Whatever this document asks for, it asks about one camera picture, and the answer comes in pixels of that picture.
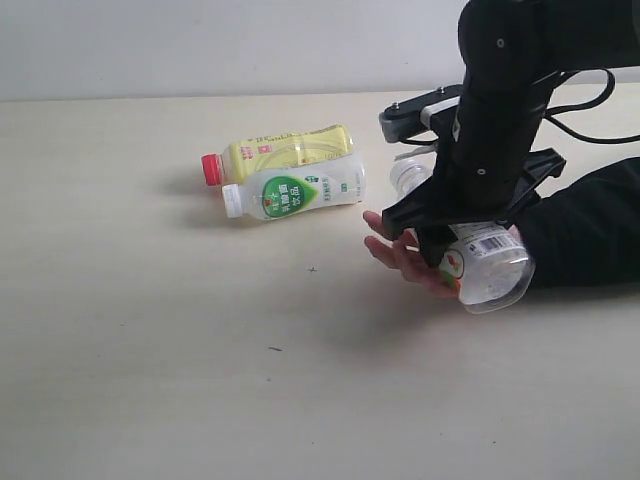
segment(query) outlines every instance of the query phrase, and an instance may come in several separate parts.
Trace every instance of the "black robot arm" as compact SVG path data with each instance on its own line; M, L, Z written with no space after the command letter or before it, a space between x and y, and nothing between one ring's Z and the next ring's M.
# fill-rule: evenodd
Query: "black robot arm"
M415 229L435 267L456 240L448 225L511 225L565 165L552 149L530 152L553 91L580 71L640 65L638 28L640 0L469 1L458 30L463 84L380 115L390 143L438 137L432 178L383 211L390 235Z

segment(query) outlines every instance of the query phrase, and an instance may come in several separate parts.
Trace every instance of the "black sleeve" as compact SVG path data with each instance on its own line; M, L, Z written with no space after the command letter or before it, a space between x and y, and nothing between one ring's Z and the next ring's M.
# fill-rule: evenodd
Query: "black sleeve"
M640 282L640 158L582 177L515 224L536 262L531 288Z

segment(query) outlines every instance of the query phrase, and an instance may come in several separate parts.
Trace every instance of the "human hand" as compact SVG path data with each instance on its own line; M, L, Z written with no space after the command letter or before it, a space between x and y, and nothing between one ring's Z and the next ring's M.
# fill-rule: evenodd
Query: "human hand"
M382 238L389 240L382 217L375 212L366 211L363 215L364 221L369 227ZM367 236L364 244L374 258L382 262L388 268L400 270L402 277L411 283L423 285L432 294L451 298L456 297L456 291L451 288L442 277L441 273L434 268L430 268L422 255L417 251L418 244L409 232L405 232L392 245L386 245L375 236Z

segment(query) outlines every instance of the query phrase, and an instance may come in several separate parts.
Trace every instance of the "yellow bottle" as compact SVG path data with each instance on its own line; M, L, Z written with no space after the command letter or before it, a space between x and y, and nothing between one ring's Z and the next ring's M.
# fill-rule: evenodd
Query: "yellow bottle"
M243 184L252 173L324 162L353 152L353 139L342 125L308 133L250 138L234 142L221 154L202 157L207 185Z

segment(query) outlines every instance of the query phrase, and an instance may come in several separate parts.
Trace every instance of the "beige table surface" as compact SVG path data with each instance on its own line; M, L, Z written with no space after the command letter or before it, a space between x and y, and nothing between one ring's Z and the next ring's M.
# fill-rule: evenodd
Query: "beige table surface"
M475 317L363 247L405 150L377 115L418 93L0 104L0 479L640 478L636 291ZM639 116L621 85L565 120L610 136ZM225 218L202 154L333 123L363 205ZM550 125L547 146L569 165L543 194L640 153Z

